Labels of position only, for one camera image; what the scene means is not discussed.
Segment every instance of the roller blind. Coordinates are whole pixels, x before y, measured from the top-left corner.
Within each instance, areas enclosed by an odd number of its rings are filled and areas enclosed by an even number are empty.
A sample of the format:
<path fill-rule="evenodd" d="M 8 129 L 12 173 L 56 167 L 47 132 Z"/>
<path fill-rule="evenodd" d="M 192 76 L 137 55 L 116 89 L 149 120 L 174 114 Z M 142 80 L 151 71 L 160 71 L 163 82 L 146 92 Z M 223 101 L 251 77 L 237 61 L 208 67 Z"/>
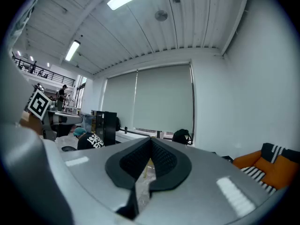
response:
<path fill-rule="evenodd" d="M 136 73 L 107 80 L 102 111 L 117 113 L 121 127 L 132 128 Z"/>
<path fill-rule="evenodd" d="M 193 91 L 189 65 L 161 67 L 138 72 L 133 126 L 192 133 Z"/>

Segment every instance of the smoke detector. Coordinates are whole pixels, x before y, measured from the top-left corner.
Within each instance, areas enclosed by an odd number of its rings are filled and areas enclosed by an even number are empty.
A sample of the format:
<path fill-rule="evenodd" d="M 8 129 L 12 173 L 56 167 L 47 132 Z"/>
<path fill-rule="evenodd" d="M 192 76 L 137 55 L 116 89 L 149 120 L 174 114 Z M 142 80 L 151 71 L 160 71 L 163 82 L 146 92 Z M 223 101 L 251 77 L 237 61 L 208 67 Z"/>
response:
<path fill-rule="evenodd" d="M 163 22 L 167 20 L 168 14 L 164 10 L 159 10 L 155 13 L 155 19 L 158 20 L 159 22 Z"/>

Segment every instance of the ceiling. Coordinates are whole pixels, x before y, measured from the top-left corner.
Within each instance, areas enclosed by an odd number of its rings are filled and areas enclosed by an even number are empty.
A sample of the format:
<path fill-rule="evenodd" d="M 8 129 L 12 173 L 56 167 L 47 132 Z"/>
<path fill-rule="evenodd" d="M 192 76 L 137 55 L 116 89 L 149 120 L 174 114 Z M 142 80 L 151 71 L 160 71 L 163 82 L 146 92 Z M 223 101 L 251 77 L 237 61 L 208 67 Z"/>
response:
<path fill-rule="evenodd" d="M 133 0 L 115 11 L 108 1 L 38 0 L 15 48 L 67 64 L 76 39 L 69 68 L 91 75 L 165 50 L 208 47 L 223 55 L 247 0 Z M 159 10 L 168 13 L 163 22 L 155 19 Z"/>

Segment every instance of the ceiling beam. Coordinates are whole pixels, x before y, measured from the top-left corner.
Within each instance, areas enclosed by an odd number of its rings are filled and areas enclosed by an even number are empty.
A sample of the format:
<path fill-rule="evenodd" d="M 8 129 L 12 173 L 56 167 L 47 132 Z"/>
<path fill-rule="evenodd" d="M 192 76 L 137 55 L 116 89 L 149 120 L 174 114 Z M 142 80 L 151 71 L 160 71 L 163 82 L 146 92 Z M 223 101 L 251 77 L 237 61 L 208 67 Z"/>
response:
<path fill-rule="evenodd" d="M 223 59 L 220 50 L 217 48 L 181 48 L 172 49 L 161 52 L 146 54 L 141 57 L 133 58 L 125 62 L 119 63 L 113 67 L 109 67 L 98 74 L 95 78 L 99 77 L 112 77 L 122 73 L 128 73 L 141 68 L 154 68 L 170 64 L 182 64 L 183 62 L 189 63 L 194 57 L 214 57 Z"/>
<path fill-rule="evenodd" d="M 231 40 L 234 36 L 234 33 L 235 33 L 236 29 L 238 28 L 238 25 L 240 23 L 240 20 L 243 16 L 243 13 L 244 13 L 244 10 L 245 10 L 246 3 L 247 3 L 247 0 L 242 0 L 241 3 L 240 3 L 240 9 L 239 9 L 238 15 L 237 15 L 235 23 L 232 27 L 232 31 L 231 31 L 224 47 L 221 50 L 221 55 L 223 55 L 225 53 L 226 49 L 228 48 L 228 46 L 229 46 L 229 44 L 230 44 L 230 42 L 231 42 Z"/>

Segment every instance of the window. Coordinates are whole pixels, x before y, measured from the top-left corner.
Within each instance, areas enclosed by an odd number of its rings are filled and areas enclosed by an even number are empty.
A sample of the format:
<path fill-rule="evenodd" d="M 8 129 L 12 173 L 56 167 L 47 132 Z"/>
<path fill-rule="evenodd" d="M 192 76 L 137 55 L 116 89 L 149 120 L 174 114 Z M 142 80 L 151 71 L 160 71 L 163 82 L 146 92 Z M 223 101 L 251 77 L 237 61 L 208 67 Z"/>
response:
<path fill-rule="evenodd" d="M 78 99 L 77 99 L 77 105 L 76 105 L 76 107 L 78 107 L 78 108 L 81 108 L 81 104 L 83 101 L 83 92 L 84 92 L 84 87 L 79 89 L 79 92 L 78 92 Z"/>
<path fill-rule="evenodd" d="M 86 83 L 86 77 L 81 76 L 79 79 L 79 83 L 78 83 L 78 88 L 76 91 L 76 97 L 75 97 L 75 101 L 76 104 L 75 106 L 77 108 L 81 108 L 81 104 L 83 101 L 83 93 L 84 93 L 84 88 L 85 88 L 85 83 Z"/>
<path fill-rule="evenodd" d="M 193 134 L 190 65 L 146 69 L 108 79 L 102 110 L 117 113 L 121 127 L 129 132 L 156 136 L 162 131 L 169 139 L 182 128 Z"/>

